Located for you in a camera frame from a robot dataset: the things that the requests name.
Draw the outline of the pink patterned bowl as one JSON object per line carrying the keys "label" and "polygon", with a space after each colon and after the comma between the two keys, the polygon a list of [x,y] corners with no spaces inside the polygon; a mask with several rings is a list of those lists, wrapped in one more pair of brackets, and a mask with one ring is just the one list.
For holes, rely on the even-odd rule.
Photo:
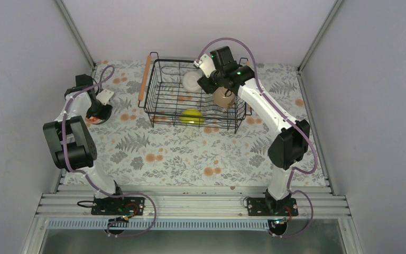
{"label": "pink patterned bowl", "polygon": [[97,117],[90,117],[90,118],[85,118],[85,122],[88,124],[93,124],[93,125],[99,125],[105,123],[107,120],[103,120]]}

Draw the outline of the yellow-green bowl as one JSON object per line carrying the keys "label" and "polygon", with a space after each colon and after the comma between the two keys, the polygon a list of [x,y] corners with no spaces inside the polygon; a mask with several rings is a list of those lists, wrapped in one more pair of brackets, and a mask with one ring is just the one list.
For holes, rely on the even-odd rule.
{"label": "yellow-green bowl", "polygon": [[202,113],[196,109],[186,109],[182,111],[181,115],[179,116],[180,123],[183,124],[203,124],[204,118]]}

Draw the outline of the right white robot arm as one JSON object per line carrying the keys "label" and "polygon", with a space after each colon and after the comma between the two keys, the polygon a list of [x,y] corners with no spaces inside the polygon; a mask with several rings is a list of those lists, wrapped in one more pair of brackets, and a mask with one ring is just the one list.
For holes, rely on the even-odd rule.
{"label": "right white robot arm", "polygon": [[272,179],[265,191],[264,207],[279,215],[290,204],[291,168],[299,163],[309,148],[310,124],[289,114],[269,94],[257,77],[256,70],[238,64],[228,46],[203,54],[194,61],[202,71],[198,85],[213,94],[225,88],[246,102],[269,128],[274,137],[267,150],[274,165]]}

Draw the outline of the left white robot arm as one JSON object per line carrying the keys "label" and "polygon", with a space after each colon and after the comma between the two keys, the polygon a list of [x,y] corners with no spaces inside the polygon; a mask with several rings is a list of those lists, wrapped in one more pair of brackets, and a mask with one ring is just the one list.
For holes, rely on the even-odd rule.
{"label": "left white robot arm", "polygon": [[96,193],[92,201],[79,201],[82,207],[99,212],[120,214],[125,210],[126,199],[118,184],[110,179],[97,164],[97,147],[86,126],[106,122],[113,107],[108,104],[113,92],[104,91],[104,101],[98,99],[94,79],[86,74],[75,77],[76,85],[65,94],[65,104],[60,115],[43,125],[43,133],[54,164],[69,173],[80,173]]}

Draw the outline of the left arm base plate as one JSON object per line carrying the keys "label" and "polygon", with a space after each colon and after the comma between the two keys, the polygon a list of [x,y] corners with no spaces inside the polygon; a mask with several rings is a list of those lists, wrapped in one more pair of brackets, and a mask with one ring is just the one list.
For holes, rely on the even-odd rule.
{"label": "left arm base plate", "polygon": [[92,215],[137,216],[143,215],[144,197],[95,199],[91,208]]}

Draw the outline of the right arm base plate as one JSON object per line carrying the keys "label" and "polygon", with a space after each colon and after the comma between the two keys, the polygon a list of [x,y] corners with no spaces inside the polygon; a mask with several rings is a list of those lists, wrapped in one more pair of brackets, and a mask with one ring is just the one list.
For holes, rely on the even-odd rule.
{"label": "right arm base plate", "polygon": [[245,197],[243,205],[249,216],[298,216],[298,205],[295,198],[276,201],[273,198]]}

